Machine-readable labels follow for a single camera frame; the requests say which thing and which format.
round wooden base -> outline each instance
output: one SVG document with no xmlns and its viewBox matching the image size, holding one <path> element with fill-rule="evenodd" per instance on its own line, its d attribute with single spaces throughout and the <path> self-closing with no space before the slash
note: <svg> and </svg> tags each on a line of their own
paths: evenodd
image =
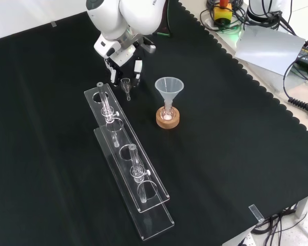
<svg viewBox="0 0 308 246">
<path fill-rule="evenodd" d="M 179 124 L 179 120 L 180 120 L 179 111 L 175 107 L 172 107 L 172 108 L 175 110 L 175 113 L 176 113 L 175 118 L 172 120 L 164 120 L 161 118 L 161 111 L 163 107 L 160 107 L 159 110 L 156 112 L 156 123 L 159 125 L 159 127 L 163 129 L 172 129 Z"/>
</svg>

hole in rack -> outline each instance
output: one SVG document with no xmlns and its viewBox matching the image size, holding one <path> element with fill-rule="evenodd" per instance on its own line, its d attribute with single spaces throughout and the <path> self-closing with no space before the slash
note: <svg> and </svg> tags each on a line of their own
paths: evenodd
<svg viewBox="0 0 308 246">
<path fill-rule="evenodd" d="M 106 123 L 106 128 L 110 132 L 118 132 L 123 128 L 123 121 L 119 118 L 114 118 L 112 123 Z"/>
<path fill-rule="evenodd" d="M 96 92 L 96 93 L 92 96 L 92 100 L 93 100 L 95 103 L 98 103 L 98 104 L 101 104 L 101 103 L 102 103 L 101 97 L 99 96 L 99 92 Z"/>
<path fill-rule="evenodd" d="M 125 145 L 120 148 L 120 157 L 124 160 L 131 160 L 129 145 Z"/>
<path fill-rule="evenodd" d="M 144 189 L 144 191 L 145 191 L 146 200 L 149 200 L 149 199 L 155 197 L 158 193 L 157 185 L 153 181 L 150 181 L 150 180 L 143 181 L 138 185 L 137 193 L 138 193 L 139 197 L 140 197 L 140 190 L 141 189 Z"/>
</svg>

clear acrylic rack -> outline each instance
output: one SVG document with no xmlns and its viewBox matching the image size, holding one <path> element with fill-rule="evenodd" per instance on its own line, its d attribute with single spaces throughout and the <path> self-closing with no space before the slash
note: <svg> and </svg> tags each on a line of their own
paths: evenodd
<svg viewBox="0 0 308 246">
<path fill-rule="evenodd" d="M 170 199 L 108 84 L 85 91 L 99 128 L 94 130 L 143 240 L 174 226 L 164 202 Z"/>
</svg>

white wall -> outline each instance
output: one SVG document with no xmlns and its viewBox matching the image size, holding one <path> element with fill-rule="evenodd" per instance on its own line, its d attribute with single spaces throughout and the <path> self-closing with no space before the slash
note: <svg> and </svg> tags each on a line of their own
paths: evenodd
<svg viewBox="0 0 308 246">
<path fill-rule="evenodd" d="M 86 11 L 86 0 L 0 0 L 0 38 Z"/>
</svg>

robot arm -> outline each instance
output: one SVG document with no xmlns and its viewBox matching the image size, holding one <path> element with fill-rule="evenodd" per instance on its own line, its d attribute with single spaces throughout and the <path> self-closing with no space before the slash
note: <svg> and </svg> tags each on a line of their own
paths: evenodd
<svg viewBox="0 0 308 246">
<path fill-rule="evenodd" d="M 87 0 L 90 19 L 101 31 L 94 45 L 116 85 L 121 66 L 128 62 L 138 42 L 147 52 L 154 53 L 155 45 L 143 35 L 154 33 L 160 26 L 166 0 Z M 140 81 L 142 61 L 135 62 L 135 84 Z"/>
<path fill-rule="evenodd" d="M 107 59 L 135 41 L 143 44 L 142 35 L 158 29 L 165 1 L 87 0 L 90 19 L 102 33 L 94 46 L 97 52 Z"/>
<path fill-rule="evenodd" d="M 164 4 L 165 0 L 121 0 L 120 12 L 134 30 L 149 35 L 161 23 Z"/>
</svg>

